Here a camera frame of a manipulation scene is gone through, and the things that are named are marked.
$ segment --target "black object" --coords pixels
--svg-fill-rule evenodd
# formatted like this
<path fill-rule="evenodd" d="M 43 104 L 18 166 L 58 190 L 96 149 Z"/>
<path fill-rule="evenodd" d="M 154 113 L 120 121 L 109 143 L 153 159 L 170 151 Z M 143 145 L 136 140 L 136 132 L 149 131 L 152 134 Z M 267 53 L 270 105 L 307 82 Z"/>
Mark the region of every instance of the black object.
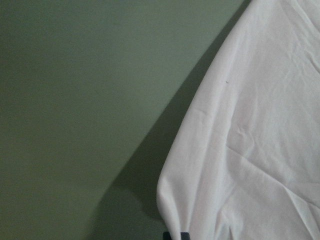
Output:
<path fill-rule="evenodd" d="M 163 233 L 163 240 L 172 240 L 168 231 Z M 188 232 L 181 232 L 181 240 L 190 240 L 190 234 Z"/>

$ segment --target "green wall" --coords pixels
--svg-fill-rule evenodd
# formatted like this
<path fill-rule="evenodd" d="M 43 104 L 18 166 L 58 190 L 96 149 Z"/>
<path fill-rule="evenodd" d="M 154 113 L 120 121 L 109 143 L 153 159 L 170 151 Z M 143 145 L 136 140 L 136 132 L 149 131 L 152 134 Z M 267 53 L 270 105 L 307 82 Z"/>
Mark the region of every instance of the green wall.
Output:
<path fill-rule="evenodd" d="M 0 2 L 0 239 L 161 240 L 161 167 L 249 1 Z"/>

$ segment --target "green background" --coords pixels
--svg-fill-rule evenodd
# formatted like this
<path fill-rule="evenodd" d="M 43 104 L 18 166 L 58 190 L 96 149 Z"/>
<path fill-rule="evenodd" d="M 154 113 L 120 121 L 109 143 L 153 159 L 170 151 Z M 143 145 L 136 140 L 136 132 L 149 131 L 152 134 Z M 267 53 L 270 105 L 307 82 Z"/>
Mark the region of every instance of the green background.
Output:
<path fill-rule="evenodd" d="M 248 3 L 1 1 L 0 239 L 161 240 L 161 168 Z"/>

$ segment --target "wrinkled white fabric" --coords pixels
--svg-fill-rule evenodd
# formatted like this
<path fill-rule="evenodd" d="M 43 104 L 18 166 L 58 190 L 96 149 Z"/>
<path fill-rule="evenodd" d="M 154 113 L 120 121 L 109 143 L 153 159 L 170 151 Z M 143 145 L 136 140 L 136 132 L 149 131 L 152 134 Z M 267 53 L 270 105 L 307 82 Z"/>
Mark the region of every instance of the wrinkled white fabric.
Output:
<path fill-rule="evenodd" d="M 320 0 L 253 0 L 163 166 L 173 240 L 320 240 Z"/>

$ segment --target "white fabric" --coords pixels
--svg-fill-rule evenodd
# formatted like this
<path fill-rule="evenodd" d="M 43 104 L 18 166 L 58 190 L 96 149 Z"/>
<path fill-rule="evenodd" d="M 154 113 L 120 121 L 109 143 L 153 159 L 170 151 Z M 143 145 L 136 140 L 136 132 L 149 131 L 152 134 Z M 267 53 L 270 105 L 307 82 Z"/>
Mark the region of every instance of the white fabric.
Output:
<path fill-rule="evenodd" d="M 320 0 L 253 0 L 157 187 L 173 240 L 320 240 Z"/>

